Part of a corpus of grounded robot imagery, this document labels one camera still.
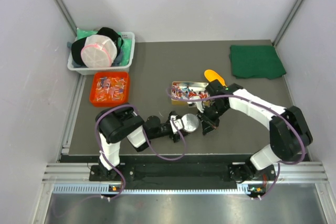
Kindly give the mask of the yellow plastic scoop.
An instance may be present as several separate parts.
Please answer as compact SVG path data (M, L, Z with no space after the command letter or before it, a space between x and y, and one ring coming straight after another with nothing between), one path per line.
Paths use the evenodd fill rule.
M207 69L204 71L204 77L208 82L218 80L222 86L226 87L226 83L223 77L221 77L216 71Z

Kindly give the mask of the tan candy box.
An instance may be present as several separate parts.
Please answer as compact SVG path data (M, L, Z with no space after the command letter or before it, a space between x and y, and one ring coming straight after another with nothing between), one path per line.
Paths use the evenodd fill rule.
M171 95L183 99L191 99L195 96L204 99L209 97L205 89L207 85L207 82L173 81Z

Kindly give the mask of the white round lid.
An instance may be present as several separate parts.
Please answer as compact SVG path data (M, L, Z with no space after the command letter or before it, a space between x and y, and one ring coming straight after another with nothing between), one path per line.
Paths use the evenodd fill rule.
M181 118L183 130L188 133L195 132L199 127L199 119L195 114L185 114Z

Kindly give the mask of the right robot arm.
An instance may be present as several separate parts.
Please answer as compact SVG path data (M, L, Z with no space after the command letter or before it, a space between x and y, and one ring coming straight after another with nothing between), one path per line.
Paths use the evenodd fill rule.
M205 90L212 101L197 114L203 135L217 129L220 117L229 109L246 114L269 131L268 145L244 164L229 167L232 179L239 183L258 179L274 163L293 162L294 157L313 142L306 119L296 106L285 108L274 105L235 83L225 87L218 80L210 82Z

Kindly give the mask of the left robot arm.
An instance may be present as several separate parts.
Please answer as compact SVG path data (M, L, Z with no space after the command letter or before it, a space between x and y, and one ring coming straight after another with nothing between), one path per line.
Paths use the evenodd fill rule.
M97 166L91 168L91 181L111 181L119 174L120 143L127 139L137 152L149 147L150 140L169 136L178 142L181 136L194 132L199 122L195 115L169 113L168 120L162 123L157 116L142 119L128 103L115 107L114 111L105 109L95 118L96 133L100 137L100 156Z

